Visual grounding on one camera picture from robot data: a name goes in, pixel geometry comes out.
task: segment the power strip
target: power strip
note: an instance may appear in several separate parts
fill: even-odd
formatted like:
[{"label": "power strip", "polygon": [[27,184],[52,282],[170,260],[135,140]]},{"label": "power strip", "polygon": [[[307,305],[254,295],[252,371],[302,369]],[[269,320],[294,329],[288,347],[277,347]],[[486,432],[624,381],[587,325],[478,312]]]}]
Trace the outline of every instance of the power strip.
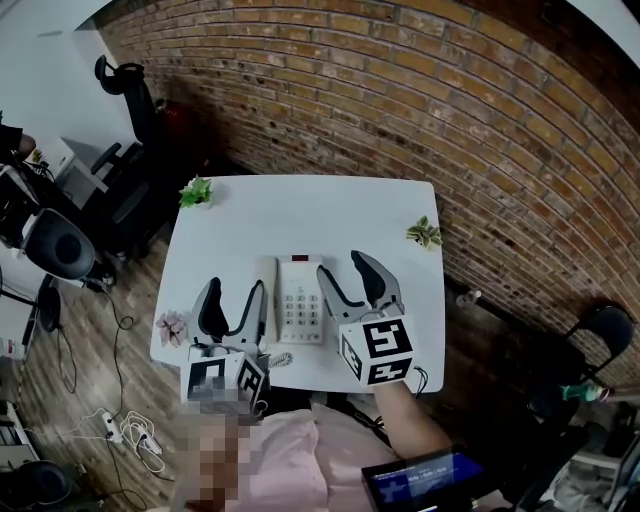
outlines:
[{"label": "power strip", "polygon": [[120,431],[120,427],[118,424],[113,421],[113,416],[110,412],[105,411],[102,414],[102,421],[104,422],[104,426],[107,429],[107,435],[109,439],[114,443],[122,443],[122,432]]},{"label": "power strip", "polygon": [[144,444],[150,452],[155,453],[156,455],[162,455],[162,448],[160,448],[160,445],[156,442],[153,436],[151,436],[151,434],[149,434],[149,432],[140,425],[136,425],[136,428],[140,434],[140,443]]}]

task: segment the person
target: person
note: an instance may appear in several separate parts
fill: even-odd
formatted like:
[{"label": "person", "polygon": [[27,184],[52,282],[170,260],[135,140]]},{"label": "person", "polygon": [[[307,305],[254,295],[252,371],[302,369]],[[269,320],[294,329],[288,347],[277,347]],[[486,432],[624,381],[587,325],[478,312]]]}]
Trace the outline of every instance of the person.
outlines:
[{"label": "person", "polygon": [[0,124],[0,165],[11,162],[12,151],[16,152],[18,158],[24,160],[34,149],[36,149],[36,141],[23,133],[22,128]]},{"label": "person", "polygon": [[199,497],[182,500],[186,508],[176,497],[177,508],[157,511],[372,510],[362,484],[363,467],[451,447],[447,434],[425,414],[404,382],[372,391],[388,445],[374,429],[345,414],[353,407],[346,399],[329,394],[331,407],[307,406],[302,392],[284,400],[268,392],[273,412],[258,426],[227,417],[199,429],[198,453],[185,470],[187,480],[199,482]]}]

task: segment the black cable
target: black cable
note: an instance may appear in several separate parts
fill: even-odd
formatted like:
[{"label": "black cable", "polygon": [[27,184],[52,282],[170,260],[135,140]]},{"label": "black cable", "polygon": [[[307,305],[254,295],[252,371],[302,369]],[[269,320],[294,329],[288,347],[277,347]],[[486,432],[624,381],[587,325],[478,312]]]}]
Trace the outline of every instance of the black cable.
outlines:
[{"label": "black cable", "polygon": [[426,388],[429,383],[429,374],[424,368],[419,366],[415,367],[415,370],[420,374],[420,383],[418,384],[418,390],[416,391],[416,398],[420,395]]},{"label": "black cable", "polygon": [[120,407],[118,408],[118,412],[113,415],[112,421],[115,421],[115,419],[122,412],[122,407],[124,402],[124,384],[122,383],[122,373],[120,372],[120,365],[118,364],[118,336],[120,335],[120,331],[130,330],[133,327],[133,323],[135,320],[130,315],[125,315],[122,318],[118,318],[116,305],[113,302],[111,295],[109,295],[104,290],[102,290],[102,293],[104,293],[107,296],[107,299],[109,299],[109,302],[111,302],[111,308],[113,309],[113,317],[115,318],[116,324],[118,325],[118,328],[116,330],[116,336],[115,336],[115,339],[113,340],[113,362],[116,366],[116,372],[118,373],[118,381],[120,382]]},{"label": "black cable", "polygon": [[20,178],[24,186],[27,188],[28,190],[27,196],[32,196],[36,204],[40,203],[41,202],[40,196],[36,192],[31,181],[29,180],[29,174],[25,171],[29,171],[29,173],[33,174],[34,176],[38,176],[38,173],[32,167],[30,167],[27,163],[25,163],[24,160],[18,158],[17,151],[11,151],[11,157],[13,159],[13,162],[10,162],[9,165],[13,168],[13,170],[18,175],[18,177]]},{"label": "black cable", "polygon": [[34,172],[38,174],[41,174],[41,175],[48,174],[49,178],[51,178],[51,181],[55,183],[56,179],[54,178],[53,173],[49,170],[49,168],[46,165],[36,164],[34,162],[27,162],[27,161],[24,161],[24,163],[30,166],[31,168],[33,168]]},{"label": "black cable", "polygon": [[[144,498],[142,496],[140,496],[136,491],[132,491],[131,489],[125,489],[122,486],[122,480],[120,479],[120,470],[118,469],[118,464],[116,463],[116,457],[115,455],[113,455],[113,450],[111,450],[111,446],[110,446],[111,443],[109,441],[108,435],[104,438],[104,440],[107,443],[107,448],[109,450],[109,454],[111,455],[111,460],[113,461],[113,467],[115,468],[116,476],[118,477],[118,485],[120,486],[119,491],[110,492],[107,494],[107,496],[113,496],[114,494],[122,494],[124,496],[124,499],[127,500],[129,504],[136,510],[147,510],[148,508],[147,502],[144,501]],[[129,499],[129,497],[127,496],[128,492],[130,492],[131,494],[135,494],[138,498],[140,498],[140,501],[142,502],[142,507],[137,506],[133,501]]]},{"label": "black cable", "polygon": [[16,295],[20,295],[21,297],[30,300],[31,302],[35,302],[35,299],[32,299],[31,297],[29,297],[26,293],[22,293],[19,292],[18,290],[16,290],[13,286],[8,285],[7,283],[2,283],[2,285],[0,286],[0,289],[4,289],[6,288],[7,290],[11,290],[13,293],[15,293]]},{"label": "black cable", "polygon": [[[62,350],[60,349],[60,335],[64,338],[64,341],[67,343],[67,347],[69,348],[69,357],[71,358],[71,364],[73,365],[73,385],[69,387],[67,382],[64,380],[64,376],[62,375]],[[58,345],[58,371],[60,372],[60,380],[64,387],[69,392],[70,395],[75,395],[76,387],[78,386],[78,367],[76,366],[76,361],[73,358],[73,349],[71,348],[71,343],[67,339],[67,335],[62,330],[62,326],[58,327],[58,336],[56,337],[56,343]]]},{"label": "black cable", "polygon": [[146,434],[143,436],[140,436],[140,439],[138,439],[138,442],[136,443],[136,454],[138,455],[138,457],[140,457],[140,460],[143,461],[143,465],[145,467],[145,469],[151,473],[153,476],[155,476],[156,478],[160,479],[160,480],[164,480],[165,482],[175,482],[175,480],[173,478],[165,478],[163,476],[160,476],[158,473],[154,473],[153,471],[151,471],[147,464],[144,463],[144,459],[142,458],[142,453],[140,453],[140,441],[142,441],[143,439],[146,439]]}]

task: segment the brick wall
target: brick wall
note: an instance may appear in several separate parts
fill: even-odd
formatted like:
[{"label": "brick wall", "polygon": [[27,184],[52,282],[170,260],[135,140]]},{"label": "brick wall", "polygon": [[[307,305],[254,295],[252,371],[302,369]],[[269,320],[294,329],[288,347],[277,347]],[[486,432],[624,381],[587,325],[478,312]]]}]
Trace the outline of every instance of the brick wall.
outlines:
[{"label": "brick wall", "polygon": [[[250,170],[433,183],[445,272],[502,309],[640,318],[640,137],[539,39],[450,0],[118,0],[96,21]],[[610,383],[640,378],[639,347]]]}]

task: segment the screen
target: screen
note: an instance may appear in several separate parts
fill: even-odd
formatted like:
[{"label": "screen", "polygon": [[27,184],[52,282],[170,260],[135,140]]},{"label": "screen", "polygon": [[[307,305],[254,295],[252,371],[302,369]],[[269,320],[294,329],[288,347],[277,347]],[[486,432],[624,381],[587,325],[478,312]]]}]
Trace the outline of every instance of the screen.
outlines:
[{"label": "screen", "polygon": [[482,467],[465,454],[455,452],[373,475],[369,482],[375,486],[383,503],[391,505],[453,486],[483,472]]}]

